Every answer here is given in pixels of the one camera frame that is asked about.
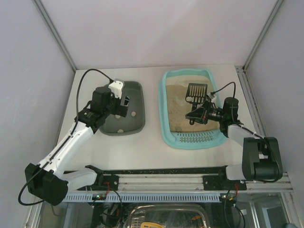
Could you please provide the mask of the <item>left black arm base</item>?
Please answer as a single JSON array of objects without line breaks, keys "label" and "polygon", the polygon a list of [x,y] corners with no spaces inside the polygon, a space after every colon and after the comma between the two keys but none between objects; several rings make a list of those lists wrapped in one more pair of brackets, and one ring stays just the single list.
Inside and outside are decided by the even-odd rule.
[{"label": "left black arm base", "polygon": [[103,171],[93,165],[87,165],[85,168],[93,170],[96,174],[96,180],[92,185],[84,186],[78,190],[106,190],[108,188],[113,190],[118,190],[119,176],[114,174],[109,174],[106,171]]}]

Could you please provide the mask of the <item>grey plastic bin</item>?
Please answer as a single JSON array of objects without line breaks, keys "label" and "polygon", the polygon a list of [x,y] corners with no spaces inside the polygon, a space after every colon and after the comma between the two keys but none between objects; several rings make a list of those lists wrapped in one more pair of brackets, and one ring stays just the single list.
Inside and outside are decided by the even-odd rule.
[{"label": "grey plastic bin", "polygon": [[[140,132],[145,126],[145,107],[142,85],[136,81],[125,81],[123,97],[129,96],[130,103],[126,117],[116,119],[115,115],[109,115],[99,130],[109,136],[125,136]],[[132,117],[131,112],[135,111],[136,116]]]}]

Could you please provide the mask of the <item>black litter scoop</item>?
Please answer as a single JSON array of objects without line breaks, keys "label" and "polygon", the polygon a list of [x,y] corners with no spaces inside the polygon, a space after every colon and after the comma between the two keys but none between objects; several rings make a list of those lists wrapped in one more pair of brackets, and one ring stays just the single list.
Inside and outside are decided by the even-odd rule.
[{"label": "black litter scoop", "polygon": [[198,105],[202,105],[207,96],[207,84],[199,84],[199,83],[189,83],[187,92],[185,95],[185,101],[187,102],[186,98],[191,97],[192,101],[187,102],[192,105],[191,111],[198,108]]}]

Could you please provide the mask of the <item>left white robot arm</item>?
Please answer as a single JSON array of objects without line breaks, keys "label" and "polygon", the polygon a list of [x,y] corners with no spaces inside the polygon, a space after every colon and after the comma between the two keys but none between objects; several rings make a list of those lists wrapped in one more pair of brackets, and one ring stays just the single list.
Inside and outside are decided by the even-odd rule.
[{"label": "left white robot arm", "polygon": [[101,171],[91,165],[66,174],[65,169],[77,150],[104,125],[110,115],[126,117],[130,99],[123,97],[124,82],[114,81],[97,87],[92,99],[75,117],[75,121],[58,145],[37,165],[25,168],[29,193],[53,206],[60,204],[67,193],[95,183]]}]

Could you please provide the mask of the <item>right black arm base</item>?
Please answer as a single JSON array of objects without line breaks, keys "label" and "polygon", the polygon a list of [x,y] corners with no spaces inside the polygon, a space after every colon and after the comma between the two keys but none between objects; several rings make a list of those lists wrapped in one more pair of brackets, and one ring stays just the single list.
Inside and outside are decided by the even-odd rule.
[{"label": "right black arm base", "polygon": [[240,180],[229,180],[226,173],[220,170],[217,174],[202,177],[204,190],[247,190],[247,186]]}]

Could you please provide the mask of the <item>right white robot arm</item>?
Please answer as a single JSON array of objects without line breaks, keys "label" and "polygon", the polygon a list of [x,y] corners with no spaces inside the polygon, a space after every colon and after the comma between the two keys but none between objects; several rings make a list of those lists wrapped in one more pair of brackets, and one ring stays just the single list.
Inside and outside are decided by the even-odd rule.
[{"label": "right white robot arm", "polygon": [[207,124],[209,120],[219,123],[223,135],[242,147],[240,164],[228,165],[223,175],[229,181],[276,182],[283,176],[278,141],[264,137],[246,128],[238,120],[238,100],[228,97],[222,108],[216,108],[210,100],[185,115],[190,124]]}]

